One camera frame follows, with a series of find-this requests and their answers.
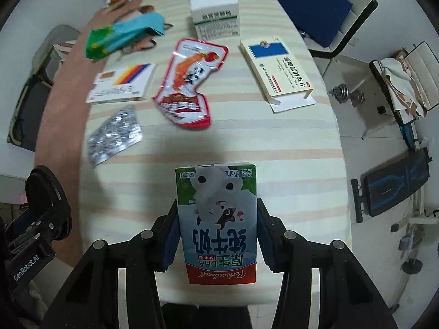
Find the black blue exercise bench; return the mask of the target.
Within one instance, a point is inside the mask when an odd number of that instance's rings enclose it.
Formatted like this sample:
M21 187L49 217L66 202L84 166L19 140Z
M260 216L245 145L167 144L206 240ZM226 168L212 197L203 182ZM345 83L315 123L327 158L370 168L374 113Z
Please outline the black blue exercise bench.
M376 217L420 190L429 179L430 162L424 147L360 180L351 179L356 222L362 223L364 214Z

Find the blue cloth on chair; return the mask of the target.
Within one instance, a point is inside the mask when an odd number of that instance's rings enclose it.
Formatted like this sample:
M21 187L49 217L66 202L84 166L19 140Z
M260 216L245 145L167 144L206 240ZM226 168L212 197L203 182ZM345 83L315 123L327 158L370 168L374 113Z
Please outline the blue cloth on chair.
M327 48L350 12L347 0L278 0L294 25Z

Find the white box rainbow stripes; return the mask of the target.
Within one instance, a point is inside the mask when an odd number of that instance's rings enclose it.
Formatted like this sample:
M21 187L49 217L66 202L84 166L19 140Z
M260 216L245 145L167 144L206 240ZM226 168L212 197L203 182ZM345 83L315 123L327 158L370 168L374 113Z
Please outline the white box rainbow stripes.
M104 71L96 75L86 97L87 104L143 100L156 72L157 64L146 63Z

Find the green blue plastic bag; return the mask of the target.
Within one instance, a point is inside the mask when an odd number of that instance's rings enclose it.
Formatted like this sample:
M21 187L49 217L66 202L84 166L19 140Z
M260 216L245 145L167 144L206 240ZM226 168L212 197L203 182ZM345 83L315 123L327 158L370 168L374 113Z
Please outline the green blue plastic bag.
M86 41L87 59L100 60L147 36L164 35L164 17L153 11L91 30Z

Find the striped cat tablecloth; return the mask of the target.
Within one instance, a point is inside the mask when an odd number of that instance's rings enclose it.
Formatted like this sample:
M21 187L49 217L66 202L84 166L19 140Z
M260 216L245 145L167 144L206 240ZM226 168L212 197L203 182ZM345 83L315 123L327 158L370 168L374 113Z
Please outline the striped cat tablecloth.
M187 0L144 0L172 25L153 50L93 63L82 33L56 76L45 106L35 161L61 182L71 205L71 235L54 247L56 258L36 282L52 300L83 251L97 240L130 239L166 213L176 196L179 166L249 162L257 167L257 194L285 226L316 242L351 243L347 174L336 116L327 88L302 38L277 0L238 0L240 35L222 39L229 55L200 86L212 123L181 129L151 99L136 103L143 140L99 166L86 155L86 140L121 104L88 106L97 73L156 63L150 94L159 90L177 42L195 36ZM315 104L275 114L244 59L242 39L278 36L294 52L314 87Z

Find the red silver snack packet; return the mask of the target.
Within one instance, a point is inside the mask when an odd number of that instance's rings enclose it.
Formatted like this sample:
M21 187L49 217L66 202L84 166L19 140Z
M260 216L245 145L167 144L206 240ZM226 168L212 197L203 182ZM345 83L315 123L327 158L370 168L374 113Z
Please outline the red silver snack packet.
M229 49L198 39L181 39L173 52L154 104L172 123L185 129L211 124L206 97L198 87L223 66Z

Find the green white milk carton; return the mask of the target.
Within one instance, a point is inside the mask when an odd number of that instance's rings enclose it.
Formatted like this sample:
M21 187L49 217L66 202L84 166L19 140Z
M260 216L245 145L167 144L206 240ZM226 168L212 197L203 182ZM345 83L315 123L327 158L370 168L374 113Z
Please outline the green white milk carton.
M251 163L175 170L188 281L253 284L257 276L257 173Z

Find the white green medicine box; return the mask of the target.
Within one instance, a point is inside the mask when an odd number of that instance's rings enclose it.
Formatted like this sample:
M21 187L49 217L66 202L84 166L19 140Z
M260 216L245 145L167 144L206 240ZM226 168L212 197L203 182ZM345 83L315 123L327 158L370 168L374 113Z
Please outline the white green medicine box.
M240 34L238 0L188 0L198 39L210 41Z

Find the dumbbell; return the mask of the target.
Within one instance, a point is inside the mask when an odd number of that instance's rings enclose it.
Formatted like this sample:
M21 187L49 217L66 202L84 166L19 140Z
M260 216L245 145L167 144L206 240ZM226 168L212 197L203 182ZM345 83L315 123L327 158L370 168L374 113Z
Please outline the dumbbell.
M336 101L340 104L351 102L351 105L356 108L365 102L365 95L360 90L350 91L348 86L344 83L329 90L329 94L332 95Z

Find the white box blue rectangle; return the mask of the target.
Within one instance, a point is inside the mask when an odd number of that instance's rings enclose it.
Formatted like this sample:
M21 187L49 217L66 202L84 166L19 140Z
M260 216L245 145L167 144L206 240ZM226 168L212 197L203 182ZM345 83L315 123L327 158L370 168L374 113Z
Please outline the white box blue rectangle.
M310 78L282 39L244 39L240 50L275 114L315 105Z

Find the silver pill blister pack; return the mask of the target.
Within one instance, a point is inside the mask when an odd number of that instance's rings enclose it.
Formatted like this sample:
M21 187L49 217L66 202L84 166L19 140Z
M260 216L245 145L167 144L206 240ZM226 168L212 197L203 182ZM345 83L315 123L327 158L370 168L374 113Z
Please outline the silver pill blister pack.
M143 139L136 109L125 106L107 118L87 139L87 155L96 167Z

